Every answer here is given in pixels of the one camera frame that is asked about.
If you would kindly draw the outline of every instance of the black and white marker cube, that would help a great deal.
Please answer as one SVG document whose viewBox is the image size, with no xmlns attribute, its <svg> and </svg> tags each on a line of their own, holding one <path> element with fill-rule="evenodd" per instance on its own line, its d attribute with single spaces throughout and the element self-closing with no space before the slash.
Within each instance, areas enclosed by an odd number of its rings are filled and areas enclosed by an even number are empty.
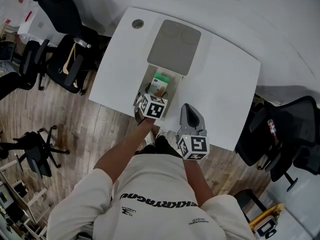
<svg viewBox="0 0 320 240">
<path fill-rule="evenodd" d="M 168 101 L 150 94 L 145 94 L 140 108 L 144 117 L 160 119 L 165 112 Z"/>
<path fill-rule="evenodd" d="M 210 142 L 207 136 L 182 135 L 178 146 L 185 160 L 201 160 L 210 151 Z"/>
</svg>

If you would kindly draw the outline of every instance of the white table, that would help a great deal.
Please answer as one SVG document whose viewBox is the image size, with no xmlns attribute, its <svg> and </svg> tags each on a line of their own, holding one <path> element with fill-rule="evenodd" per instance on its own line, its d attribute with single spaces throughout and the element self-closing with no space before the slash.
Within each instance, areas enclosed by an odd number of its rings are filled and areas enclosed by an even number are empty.
<svg viewBox="0 0 320 240">
<path fill-rule="evenodd" d="M 140 29 L 132 22 L 144 21 Z M 164 20 L 201 31 L 189 71 L 175 92 L 165 121 L 156 125 L 177 132 L 184 103 L 204 117 L 210 143 L 233 151 L 255 93 L 260 62 L 223 38 L 185 21 L 129 7 L 101 61 L 89 99 L 134 116 L 133 102 L 149 66 L 147 57 Z"/>
</svg>

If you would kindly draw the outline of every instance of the shoe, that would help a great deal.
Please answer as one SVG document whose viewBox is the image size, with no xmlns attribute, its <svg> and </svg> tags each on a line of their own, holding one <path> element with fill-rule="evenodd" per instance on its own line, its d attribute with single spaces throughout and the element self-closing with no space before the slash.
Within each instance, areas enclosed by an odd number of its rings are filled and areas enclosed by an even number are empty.
<svg viewBox="0 0 320 240">
<path fill-rule="evenodd" d="M 168 134 L 168 130 L 166 128 L 162 128 L 160 127 L 158 134 L 156 135 L 156 138 L 158 138 L 159 136 L 164 136 L 165 138 L 167 137 Z"/>
<path fill-rule="evenodd" d="M 148 135 L 144 138 L 144 141 L 145 141 L 145 144 L 146 145 L 150 145 L 150 144 L 155 144 L 155 137 L 154 135 L 152 134 L 152 132 L 150 131 L 148 133 Z"/>
</svg>

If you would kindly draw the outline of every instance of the white t-shirt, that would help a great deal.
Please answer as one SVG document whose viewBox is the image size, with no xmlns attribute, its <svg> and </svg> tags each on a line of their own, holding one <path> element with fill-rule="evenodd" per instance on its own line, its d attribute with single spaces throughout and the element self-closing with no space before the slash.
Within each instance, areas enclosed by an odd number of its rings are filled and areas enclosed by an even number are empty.
<svg viewBox="0 0 320 240">
<path fill-rule="evenodd" d="M 91 171 L 51 212 L 47 239 L 75 239 L 91 223 L 95 240 L 255 239 L 233 196 L 199 207 L 183 160 L 168 154 L 134 156 L 114 185 Z"/>
</svg>

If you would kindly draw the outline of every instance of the wooden floor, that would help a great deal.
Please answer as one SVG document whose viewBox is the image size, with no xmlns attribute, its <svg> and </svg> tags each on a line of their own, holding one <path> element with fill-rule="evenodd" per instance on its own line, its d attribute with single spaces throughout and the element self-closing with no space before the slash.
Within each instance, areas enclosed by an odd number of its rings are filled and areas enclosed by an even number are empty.
<svg viewBox="0 0 320 240">
<path fill-rule="evenodd" d="M 44 91 L 39 91 L 36 84 L 32 90 L 15 90 L 0 101 L 3 142 L 14 142 L 14 137 L 20 137 L 25 132 L 40 128 L 49 130 L 52 125 L 57 125 L 57 130 L 53 132 L 54 147 L 70 150 L 69 155 L 53 153 L 56 161 L 61 163 L 61 168 L 56 169 L 48 160 L 52 170 L 50 178 L 35 180 L 36 175 L 30 169 L 20 173 L 16 166 L 6 171 L 10 182 L 24 180 L 30 190 L 27 201 L 34 192 L 46 187 L 47 202 L 52 206 L 58 204 L 93 169 L 104 152 L 136 127 L 132 117 L 88 99 L 94 78 L 95 73 L 87 78 L 87 92 L 83 96 L 67 92 L 46 76 Z M 175 144 L 173 136 L 174 133 L 170 132 L 170 142 Z M 14 152 L 11 152 L 8 159 L 0 161 L 0 165 L 12 160 Z M 29 167 L 26 160 L 22 165 Z M 254 166 L 248 167 L 238 154 L 216 146 L 211 147 L 202 170 L 215 195 L 234 195 L 250 188 L 259 196 L 270 182 L 268 173 Z"/>
</svg>

